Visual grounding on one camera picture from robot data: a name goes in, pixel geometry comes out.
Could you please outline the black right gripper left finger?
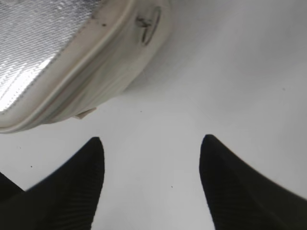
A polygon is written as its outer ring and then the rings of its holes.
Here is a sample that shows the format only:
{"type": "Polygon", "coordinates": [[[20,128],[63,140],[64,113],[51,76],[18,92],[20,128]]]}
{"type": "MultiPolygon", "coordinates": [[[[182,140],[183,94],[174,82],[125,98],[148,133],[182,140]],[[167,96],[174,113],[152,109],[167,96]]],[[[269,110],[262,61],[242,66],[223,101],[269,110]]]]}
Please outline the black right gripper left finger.
{"type": "Polygon", "coordinates": [[[89,230],[105,175],[100,138],[91,138],[67,162],[23,190],[0,175],[2,230],[89,230]]]}

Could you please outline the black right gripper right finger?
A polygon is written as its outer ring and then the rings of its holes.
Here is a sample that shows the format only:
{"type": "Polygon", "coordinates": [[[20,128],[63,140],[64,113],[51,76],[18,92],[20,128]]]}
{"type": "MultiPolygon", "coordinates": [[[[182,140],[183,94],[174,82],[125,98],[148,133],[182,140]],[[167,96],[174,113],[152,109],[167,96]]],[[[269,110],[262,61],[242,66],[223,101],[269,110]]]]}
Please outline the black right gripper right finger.
{"type": "Polygon", "coordinates": [[[305,230],[307,201],[205,135],[199,173],[216,230],[305,230]]]}

